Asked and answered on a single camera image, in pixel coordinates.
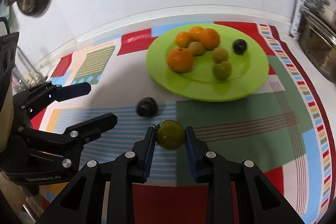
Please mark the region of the dark plum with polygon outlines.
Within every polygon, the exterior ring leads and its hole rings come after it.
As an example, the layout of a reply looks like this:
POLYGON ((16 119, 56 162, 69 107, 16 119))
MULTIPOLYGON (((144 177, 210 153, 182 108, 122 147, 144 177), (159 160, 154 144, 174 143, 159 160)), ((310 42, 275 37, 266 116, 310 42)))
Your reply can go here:
POLYGON ((247 50, 247 43, 243 39, 237 39, 232 44, 232 49, 235 54, 243 55, 247 50))
POLYGON ((151 97, 142 98, 137 103, 136 112, 141 117, 153 118, 158 113, 157 102, 151 97))

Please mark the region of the green plastic plate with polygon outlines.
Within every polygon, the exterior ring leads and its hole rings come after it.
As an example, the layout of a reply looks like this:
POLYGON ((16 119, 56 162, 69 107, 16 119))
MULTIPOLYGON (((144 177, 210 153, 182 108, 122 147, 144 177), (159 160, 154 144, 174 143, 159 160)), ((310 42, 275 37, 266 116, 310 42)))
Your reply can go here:
POLYGON ((263 48, 244 32, 220 24, 202 23, 201 27, 214 29, 220 36, 220 47, 228 51, 228 61, 232 65, 228 79, 221 81, 215 78, 210 51, 196 57, 189 72, 171 71, 167 66, 167 56, 176 48, 174 39, 179 32, 191 27, 184 25, 161 34, 147 50, 147 71, 163 88, 193 100, 224 102, 249 96, 265 84, 269 75, 269 62, 263 48), (243 55, 235 54, 232 49, 232 44, 237 39, 243 39, 247 43, 243 55))

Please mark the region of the white metal shelf rack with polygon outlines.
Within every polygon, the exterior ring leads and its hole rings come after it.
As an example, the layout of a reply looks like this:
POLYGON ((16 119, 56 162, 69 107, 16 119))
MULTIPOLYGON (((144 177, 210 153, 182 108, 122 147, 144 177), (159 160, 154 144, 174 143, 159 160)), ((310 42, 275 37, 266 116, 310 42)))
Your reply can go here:
POLYGON ((299 40, 306 24, 305 16, 311 15, 320 20, 329 29, 335 32, 335 0, 296 0, 293 18, 291 21, 290 35, 299 40))

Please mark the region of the large steel stockpot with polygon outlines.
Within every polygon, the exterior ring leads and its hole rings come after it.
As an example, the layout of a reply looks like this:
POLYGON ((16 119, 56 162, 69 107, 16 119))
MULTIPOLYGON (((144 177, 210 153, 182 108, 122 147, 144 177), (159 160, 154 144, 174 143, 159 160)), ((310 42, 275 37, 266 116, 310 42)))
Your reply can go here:
POLYGON ((335 32, 319 17, 304 12, 299 24, 299 45, 309 61, 335 84, 335 32))

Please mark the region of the dark plum front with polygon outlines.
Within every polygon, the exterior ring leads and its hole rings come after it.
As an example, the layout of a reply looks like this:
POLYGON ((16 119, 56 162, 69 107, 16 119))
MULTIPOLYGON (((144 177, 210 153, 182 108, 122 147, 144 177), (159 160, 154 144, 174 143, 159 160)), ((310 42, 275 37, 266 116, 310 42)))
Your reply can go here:
POLYGON ((141 117, 153 118, 158 113, 157 102, 151 97, 142 98, 137 103, 136 112, 141 117))

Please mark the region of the green tomato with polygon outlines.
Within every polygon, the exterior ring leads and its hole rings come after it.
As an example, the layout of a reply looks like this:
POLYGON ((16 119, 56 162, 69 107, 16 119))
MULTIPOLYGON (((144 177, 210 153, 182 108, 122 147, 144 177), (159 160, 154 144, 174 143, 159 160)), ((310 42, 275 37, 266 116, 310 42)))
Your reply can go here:
POLYGON ((232 65, 228 61, 221 61, 213 66, 213 74, 218 80, 226 80, 232 73, 232 65))
POLYGON ((157 127, 156 142, 166 150, 179 149, 185 142, 185 129, 175 120, 165 120, 157 127))

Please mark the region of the yellow plum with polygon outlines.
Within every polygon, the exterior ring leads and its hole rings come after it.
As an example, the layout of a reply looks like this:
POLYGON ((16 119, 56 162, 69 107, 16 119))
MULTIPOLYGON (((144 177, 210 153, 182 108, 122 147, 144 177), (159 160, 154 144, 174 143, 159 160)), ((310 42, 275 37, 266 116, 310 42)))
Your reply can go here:
POLYGON ((193 56, 202 56, 205 54, 205 48, 203 44, 198 41, 191 42, 188 46, 188 49, 191 51, 193 56))
POLYGON ((228 61, 229 53, 224 48, 217 47, 213 50, 212 58, 214 63, 228 61))

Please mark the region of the large orange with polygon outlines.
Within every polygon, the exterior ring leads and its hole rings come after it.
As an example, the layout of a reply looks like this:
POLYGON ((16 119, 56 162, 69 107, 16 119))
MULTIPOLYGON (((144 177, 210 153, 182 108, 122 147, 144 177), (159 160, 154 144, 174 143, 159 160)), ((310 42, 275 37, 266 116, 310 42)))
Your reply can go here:
POLYGON ((212 28, 205 28, 199 34, 199 42, 207 51, 214 50, 219 45, 220 41, 219 34, 212 28))

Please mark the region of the colourful patchwork table mat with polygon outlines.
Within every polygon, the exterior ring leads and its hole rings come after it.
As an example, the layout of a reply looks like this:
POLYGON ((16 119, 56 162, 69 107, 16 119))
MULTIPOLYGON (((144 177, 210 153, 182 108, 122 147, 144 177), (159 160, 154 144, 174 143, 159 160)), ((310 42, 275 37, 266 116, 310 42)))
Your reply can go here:
POLYGON ((52 103, 33 118, 33 127, 60 134, 112 112, 118 118, 116 127, 85 145, 80 159, 107 162, 131 149, 149 126, 176 120, 192 126, 198 138, 226 159, 256 163, 305 223, 317 223, 335 196, 335 86, 319 74, 294 40, 275 27, 224 25, 254 38, 268 57, 268 78, 254 94, 230 102, 203 102, 157 84, 145 59, 151 43, 170 29, 160 26, 109 38, 96 36, 63 56, 52 83, 88 82, 92 90, 52 103), (145 97, 157 102, 153 118, 136 112, 145 97))

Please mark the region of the chrome sink faucet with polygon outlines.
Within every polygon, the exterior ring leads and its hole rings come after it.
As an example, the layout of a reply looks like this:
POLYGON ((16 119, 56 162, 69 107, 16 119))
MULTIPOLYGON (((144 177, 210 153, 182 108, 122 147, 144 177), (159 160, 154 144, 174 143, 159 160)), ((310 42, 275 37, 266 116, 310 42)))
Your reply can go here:
POLYGON ((13 68, 13 89, 16 93, 28 90, 46 82, 47 77, 40 73, 24 52, 17 46, 13 68))

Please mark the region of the dark plum back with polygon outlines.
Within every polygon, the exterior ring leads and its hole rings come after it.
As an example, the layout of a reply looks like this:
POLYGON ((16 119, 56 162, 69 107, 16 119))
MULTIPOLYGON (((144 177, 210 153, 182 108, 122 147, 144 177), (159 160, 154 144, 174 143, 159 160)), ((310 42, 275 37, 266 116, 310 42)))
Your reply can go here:
POLYGON ((235 54, 243 55, 247 50, 247 43, 243 39, 237 39, 232 44, 232 49, 235 54))

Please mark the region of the small orange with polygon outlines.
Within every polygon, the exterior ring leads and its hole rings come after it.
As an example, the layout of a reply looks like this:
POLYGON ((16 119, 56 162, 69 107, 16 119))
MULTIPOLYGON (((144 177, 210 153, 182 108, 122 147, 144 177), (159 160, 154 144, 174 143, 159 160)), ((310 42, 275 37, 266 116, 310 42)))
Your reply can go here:
POLYGON ((193 41, 199 40, 199 35, 202 33, 203 28, 201 26, 194 26, 189 30, 189 34, 193 41))
POLYGON ((175 37, 174 43, 180 48, 188 48, 190 43, 193 42, 193 37, 189 32, 180 32, 175 37))

